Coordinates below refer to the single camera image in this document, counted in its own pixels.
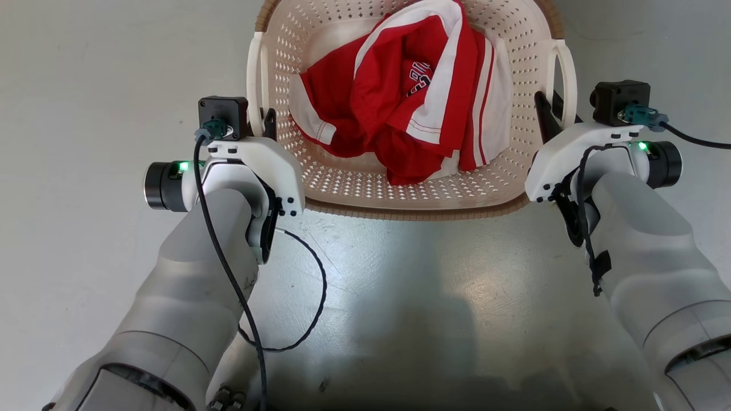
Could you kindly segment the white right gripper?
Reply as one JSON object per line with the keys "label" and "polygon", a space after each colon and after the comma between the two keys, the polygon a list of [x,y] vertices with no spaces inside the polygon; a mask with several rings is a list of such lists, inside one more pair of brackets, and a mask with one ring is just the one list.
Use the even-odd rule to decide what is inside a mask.
{"label": "white right gripper", "polygon": [[[582,123],[577,114],[578,91],[567,91],[565,102],[561,94],[544,92],[533,96],[543,148],[533,159],[525,181],[525,193],[532,202],[543,202],[552,196],[557,184],[569,180],[569,198],[576,198],[578,187],[574,171],[580,166],[585,151],[591,150],[585,164],[591,190],[605,174],[634,175],[642,182],[649,178],[646,152],[632,139],[642,126],[608,127],[596,122]],[[563,130],[561,125],[572,125]]]}

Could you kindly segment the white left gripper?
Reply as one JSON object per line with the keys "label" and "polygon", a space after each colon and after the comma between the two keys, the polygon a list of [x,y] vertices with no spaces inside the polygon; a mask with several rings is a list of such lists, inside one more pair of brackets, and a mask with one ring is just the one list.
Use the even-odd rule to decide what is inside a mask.
{"label": "white left gripper", "polygon": [[303,213],[306,204],[303,169],[290,152],[277,144],[276,110],[263,111],[263,138],[209,145],[206,162],[206,193],[231,189],[254,195],[261,201],[269,187],[289,216]]}

